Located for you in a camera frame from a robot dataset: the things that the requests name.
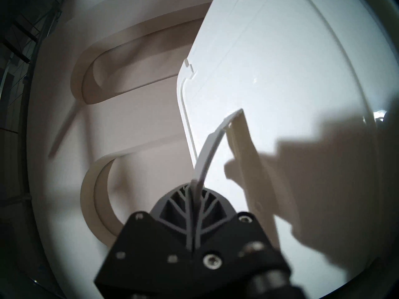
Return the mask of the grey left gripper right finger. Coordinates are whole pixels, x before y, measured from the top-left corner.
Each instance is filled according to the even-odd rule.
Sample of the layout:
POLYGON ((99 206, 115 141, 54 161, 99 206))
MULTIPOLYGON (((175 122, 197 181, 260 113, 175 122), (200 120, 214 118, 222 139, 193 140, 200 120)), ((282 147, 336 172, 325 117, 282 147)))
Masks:
POLYGON ((290 271, 255 215, 237 213, 225 197, 207 188, 193 247, 194 271, 290 271))

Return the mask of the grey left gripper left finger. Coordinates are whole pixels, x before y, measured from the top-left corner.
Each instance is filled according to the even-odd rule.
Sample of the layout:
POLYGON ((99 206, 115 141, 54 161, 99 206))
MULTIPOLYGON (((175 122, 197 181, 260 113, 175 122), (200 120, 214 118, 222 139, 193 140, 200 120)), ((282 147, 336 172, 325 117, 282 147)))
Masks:
POLYGON ((131 214, 95 278, 103 298, 180 298, 190 292, 194 235, 188 195, 184 184, 149 213, 131 214))

